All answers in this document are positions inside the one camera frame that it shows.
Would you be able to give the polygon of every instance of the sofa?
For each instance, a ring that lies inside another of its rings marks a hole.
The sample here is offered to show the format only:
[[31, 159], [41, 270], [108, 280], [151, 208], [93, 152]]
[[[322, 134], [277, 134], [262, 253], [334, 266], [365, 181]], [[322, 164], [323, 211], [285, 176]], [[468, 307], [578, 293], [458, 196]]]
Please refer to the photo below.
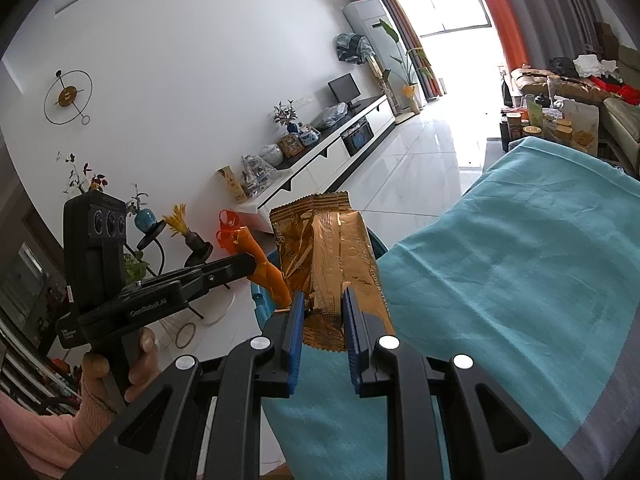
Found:
[[[618, 67], [625, 83], [640, 89], [640, 52], [621, 45]], [[600, 124], [620, 146], [637, 177], [640, 170], [640, 108], [619, 98], [604, 99]]]
[[[618, 58], [620, 75], [625, 83], [640, 89], [640, 52], [620, 45]], [[516, 69], [511, 72], [513, 88], [518, 89], [521, 94], [548, 94], [546, 77], [550, 74], [552, 72], [548, 70]], [[612, 156], [605, 158], [617, 159], [626, 173], [638, 178], [640, 108], [625, 103], [620, 97], [599, 88], [587, 78], [563, 79], [556, 93], [600, 109], [600, 136], [613, 151]]]

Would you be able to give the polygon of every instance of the white tower air conditioner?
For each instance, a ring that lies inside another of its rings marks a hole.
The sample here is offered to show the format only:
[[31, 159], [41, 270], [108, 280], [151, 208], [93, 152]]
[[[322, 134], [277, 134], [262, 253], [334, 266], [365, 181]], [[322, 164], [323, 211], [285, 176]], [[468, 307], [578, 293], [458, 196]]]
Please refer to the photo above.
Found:
[[[392, 91], [398, 99], [398, 104], [401, 108], [408, 108], [409, 101], [402, 95], [402, 87], [406, 84], [402, 81], [402, 78], [397, 74], [402, 75], [404, 69], [402, 66], [391, 56], [405, 59], [406, 49], [402, 41], [400, 41], [400, 52], [398, 53], [398, 47], [394, 40], [385, 32], [385, 29], [380, 26], [380, 20], [385, 20], [395, 30], [398, 30], [396, 24], [389, 16], [385, 5], [382, 0], [358, 0], [351, 2], [342, 10], [347, 21], [351, 25], [351, 28], [356, 34], [362, 34], [366, 36], [373, 47], [378, 58], [378, 63], [382, 70], [389, 69], [392, 71], [389, 76], [389, 84]], [[418, 98], [418, 104], [422, 108], [424, 105], [422, 89], [418, 85], [418, 91], [416, 92]]]

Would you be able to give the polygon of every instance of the tv stand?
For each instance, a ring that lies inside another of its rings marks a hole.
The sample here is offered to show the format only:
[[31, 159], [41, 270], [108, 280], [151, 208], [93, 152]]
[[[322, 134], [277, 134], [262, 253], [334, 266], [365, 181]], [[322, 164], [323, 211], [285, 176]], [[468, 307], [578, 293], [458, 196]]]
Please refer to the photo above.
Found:
[[[271, 209], [303, 196], [324, 193], [340, 186], [395, 127], [395, 117], [386, 96], [365, 98], [358, 104], [359, 110], [351, 112], [336, 125], [320, 132], [320, 139], [316, 144], [308, 146], [297, 156], [279, 165], [277, 169], [287, 171], [279, 173], [276, 181], [267, 189], [232, 207], [240, 213], [247, 227], [272, 233], [269, 219]], [[373, 139], [351, 156], [342, 140], [342, 133], [364, 117], [367, 118]]]
[[350, 101], [347, 103], [347, 108], [350, 112], [355, 112], [358, 110], [358, 108], [360, 108], [362, 106], [361, 103], [357, 102], [354, 103], [353, 101]]

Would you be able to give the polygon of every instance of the computer monitor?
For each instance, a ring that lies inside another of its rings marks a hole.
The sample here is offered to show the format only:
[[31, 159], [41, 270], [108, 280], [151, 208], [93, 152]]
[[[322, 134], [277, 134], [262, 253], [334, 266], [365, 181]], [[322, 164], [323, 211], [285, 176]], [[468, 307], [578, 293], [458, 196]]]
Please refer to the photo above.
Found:
[[339, 103], [347, 103], [349, 110], [355, 110], [359, 104], [353, 104], [352, 101], [360, 95], [360, 90], [351, 74], [343, 75], [338, 79], [334, 79], [329, 83], [331, 92]]

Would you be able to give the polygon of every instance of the wall clock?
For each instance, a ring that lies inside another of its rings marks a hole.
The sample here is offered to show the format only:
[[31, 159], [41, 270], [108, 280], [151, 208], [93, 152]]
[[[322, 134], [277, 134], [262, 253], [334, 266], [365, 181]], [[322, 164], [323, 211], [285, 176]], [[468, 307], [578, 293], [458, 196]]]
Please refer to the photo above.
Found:
[[81, 117], [82, 124], [89, 124], [91, 117], [84, 113], [94, 91], [94, 82], [84, 70], [56, 72], [56, 81], [44, 98], [44, 115], [52, 124], [67, 124]]

